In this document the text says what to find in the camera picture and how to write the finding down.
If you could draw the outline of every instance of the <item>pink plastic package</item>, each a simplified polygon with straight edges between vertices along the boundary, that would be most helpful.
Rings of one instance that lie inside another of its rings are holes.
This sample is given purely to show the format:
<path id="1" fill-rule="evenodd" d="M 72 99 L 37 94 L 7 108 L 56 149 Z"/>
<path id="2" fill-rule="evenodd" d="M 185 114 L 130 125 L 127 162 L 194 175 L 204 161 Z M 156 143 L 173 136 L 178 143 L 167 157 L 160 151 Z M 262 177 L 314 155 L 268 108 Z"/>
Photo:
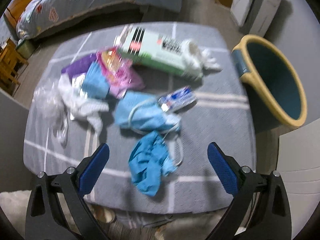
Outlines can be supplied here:
<path id="1" fill-rule="evenodd" d="M 97 52 L 97 60 L 102 74 L 110 85 L 109 92 L 116 98 L 123 98 L 127 89 L 142 90 L 145 88 L 142 78 L 131 67 L 132 60 L 122 58 L 116 47 Z"/>

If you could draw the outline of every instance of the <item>white appliance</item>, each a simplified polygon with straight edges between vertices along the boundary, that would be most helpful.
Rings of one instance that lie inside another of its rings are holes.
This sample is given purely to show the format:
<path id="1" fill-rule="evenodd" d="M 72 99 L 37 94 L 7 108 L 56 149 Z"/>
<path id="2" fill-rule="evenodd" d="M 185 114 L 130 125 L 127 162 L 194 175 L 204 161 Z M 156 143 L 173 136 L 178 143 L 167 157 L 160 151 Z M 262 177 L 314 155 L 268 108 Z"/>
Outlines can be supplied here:
<path id="1" fill-rule="evenodd" d="M 281 0 L 233 0 L 230 11 L 240 32 L 263 37 L 280 2 Z"/>

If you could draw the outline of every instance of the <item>yellow trash can rim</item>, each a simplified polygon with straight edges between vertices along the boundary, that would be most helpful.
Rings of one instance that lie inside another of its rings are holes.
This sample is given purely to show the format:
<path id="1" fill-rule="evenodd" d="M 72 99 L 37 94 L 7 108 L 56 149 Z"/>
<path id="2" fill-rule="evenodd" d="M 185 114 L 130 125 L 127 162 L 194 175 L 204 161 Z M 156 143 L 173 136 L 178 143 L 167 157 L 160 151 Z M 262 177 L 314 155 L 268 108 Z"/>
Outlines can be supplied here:
<path id="1" fill-rule="evenodd" d="M 269 89 L 267 88 L 266 84 L 262 80 L 260 74 L 258 73 L 256 67 L 254 66 L 251 57 L 249 55 L 247 44 L 250 42 L 259 43 L 267 48 L 269 48 L 271 51 L 273 51 L 279 58 L 283 60 L 285 65 L 287 66 L 288 70 L 290 71 L 296 85 L 299 91 L 300 101 L 301 101 L 301 111 L 300 116 L 298 119 L 294 119 L 290 117 L 286 111 L 282 109 L 282 107 L 279 105 L 279 103 L 276 101 L 274 96 L 271 94 Z M 269 108 L 270 112 L 283 124 L 290 125 L 293 127 L 299 127 L 304 124 L 307 118 L 307 99 L 306 94 L 304 92 L 302 83 L 300 81 L 300 78 L 293 68 L 290 61 L 286 58 L 286 56 L 271 42 L 267 41 L 266 39 L 257 36 L 248 34 L 245 35 L 238 45 L 236 45 L 232 51 L 235 49 L 239 49 L 242 53 L 243 59 L 246 63 L 246 66 L 249 70 L 249 72 L 244 73 L 241 77 L 241 81 L 244 83 L 247 83 L 248 85 L 251 85 L 256 92 L 259 94 L 261 99 L 264 101 L 266 106 Z"/>

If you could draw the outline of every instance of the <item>metal screw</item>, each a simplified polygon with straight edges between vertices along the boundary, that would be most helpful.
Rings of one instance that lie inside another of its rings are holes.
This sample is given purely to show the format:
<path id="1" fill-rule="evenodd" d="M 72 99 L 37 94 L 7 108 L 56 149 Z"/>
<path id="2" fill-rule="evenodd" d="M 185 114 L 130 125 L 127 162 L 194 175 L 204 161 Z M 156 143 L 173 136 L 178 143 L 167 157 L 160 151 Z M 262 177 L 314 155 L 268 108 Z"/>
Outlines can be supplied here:
<path id="1" fill-rule="evenodd" d="M 42 178 L 44 176 L 44 172 L 43 171 L 39 172 L 37 176 L 38 178 Z"/>
<path id="2" fill-rule="evenodd" d="M 279 177 L 279 176 L 280 176 L 280 172 L 279 172 L 279 171 L 273 171 L 272 173 L 273 173 L 273 175 L 275 175 L 276 177 Z"/>
<path id="3" fill-rule="evenodd" d="M 72 174 L 72 173 L 74 173 L 75 172 L 75 168 L 74 167 L 69 167 L 69 168 L 67 168 L 67 173 L 68 174 Z"/>
<path id="4" fill-rule="evenodd" d="M 248 166 L 242 166 L 241 169 L 244 173 L 249 173 L 251 171 L 251 169 Z"/>

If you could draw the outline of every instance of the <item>small blue packet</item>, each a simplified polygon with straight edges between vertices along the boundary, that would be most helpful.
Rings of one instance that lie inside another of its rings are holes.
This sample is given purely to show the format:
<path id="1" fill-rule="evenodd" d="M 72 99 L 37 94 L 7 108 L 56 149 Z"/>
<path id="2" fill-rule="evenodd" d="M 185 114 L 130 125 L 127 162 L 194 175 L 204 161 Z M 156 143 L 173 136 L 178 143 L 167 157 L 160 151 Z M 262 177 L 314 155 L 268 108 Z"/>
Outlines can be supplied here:
<path id="1" fill-rule="evenodd" d="M 196 101 L 196 99 L 196 95 L 190 86 L 186 86 L 160 97 L 158 104 L 164 112 L 175 112 Z"/>

